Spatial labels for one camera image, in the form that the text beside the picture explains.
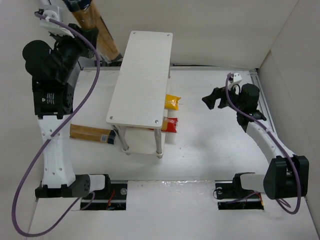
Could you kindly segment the yellow spaghetti bag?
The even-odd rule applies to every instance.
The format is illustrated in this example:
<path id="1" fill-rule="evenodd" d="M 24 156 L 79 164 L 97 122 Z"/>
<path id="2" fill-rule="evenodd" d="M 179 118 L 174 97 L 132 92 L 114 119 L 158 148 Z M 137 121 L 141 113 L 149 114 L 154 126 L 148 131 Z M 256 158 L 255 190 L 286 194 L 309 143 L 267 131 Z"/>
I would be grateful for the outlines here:
<path id="1" fill-rule="evenodd" d="M 181 99 L 181 97 L 170 95 L 170 94 L 166 94 L 164 108 L 166 110 L 178 111 L 179 110 L 179 100 L 180 99 Z"/>

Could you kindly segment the red spaghetti bag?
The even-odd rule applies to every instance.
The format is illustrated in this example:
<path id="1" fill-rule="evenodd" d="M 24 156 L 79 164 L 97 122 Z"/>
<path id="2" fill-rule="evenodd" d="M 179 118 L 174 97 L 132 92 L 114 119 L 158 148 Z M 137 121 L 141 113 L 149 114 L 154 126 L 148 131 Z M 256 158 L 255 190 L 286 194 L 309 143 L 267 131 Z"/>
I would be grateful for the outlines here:
<path id="1" fill-rule="evenodd" d="M 177 117 L 163 117 L 161 131 L 165 133 L 177 133 L 179 119 Z"/>

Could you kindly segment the blue-ended spaghetti box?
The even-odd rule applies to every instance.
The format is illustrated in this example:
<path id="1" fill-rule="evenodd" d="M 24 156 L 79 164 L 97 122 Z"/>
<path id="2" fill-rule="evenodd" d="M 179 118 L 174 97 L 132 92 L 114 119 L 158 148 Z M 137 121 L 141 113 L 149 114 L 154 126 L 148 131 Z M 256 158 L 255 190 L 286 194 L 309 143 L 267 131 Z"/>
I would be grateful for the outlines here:
<path id="1" fill-rule="evenodd" d="M 110 129 L 71 124 L 69 137 L 71 139 L 114 145 L 116 133 Z"/>

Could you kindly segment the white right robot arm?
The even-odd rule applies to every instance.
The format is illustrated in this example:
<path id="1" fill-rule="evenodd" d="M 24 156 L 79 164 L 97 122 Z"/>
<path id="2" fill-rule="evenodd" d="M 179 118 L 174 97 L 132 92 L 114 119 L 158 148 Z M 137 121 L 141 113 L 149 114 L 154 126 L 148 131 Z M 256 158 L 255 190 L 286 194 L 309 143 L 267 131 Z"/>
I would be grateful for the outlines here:
<path id="1" fill-rule="evenodd" d="M 244 132 L 258 145 L 266 160 L 268 169 L 262 177 L 263 192 L 272 199 L 305 197 L 309 183 L 309 160 L 289 150 L 266 125 L 267 118 L 258 110 L 260 90 L 246 83 L 240 91 L 235 87 L 214 88 L 202 98 L 209 110 L 230 107 L 236 111 L 236 119 Z"/>

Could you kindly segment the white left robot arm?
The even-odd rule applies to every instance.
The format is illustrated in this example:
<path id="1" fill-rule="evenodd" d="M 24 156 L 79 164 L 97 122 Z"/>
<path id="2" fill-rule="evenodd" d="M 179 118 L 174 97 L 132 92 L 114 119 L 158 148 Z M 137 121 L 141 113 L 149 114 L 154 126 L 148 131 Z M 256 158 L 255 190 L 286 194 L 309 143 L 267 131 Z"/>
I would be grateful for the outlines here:
<path id="1" fill-rule="evenodd" d="M 72 167 L 70 117 L 76 81 L 70 77 L 80 57 L 94 56 L 99 31 L 71 23 L 68 27 L 71 35 L 51 35 L 54 47 L 34 40 L 22 51 L 25 69 L 32 76 L 34 113 L 45 144 L 37 198 L 84 198 L 92 192 L 106 192 L 110 184 L 106 174 L 75 174 Z"/>

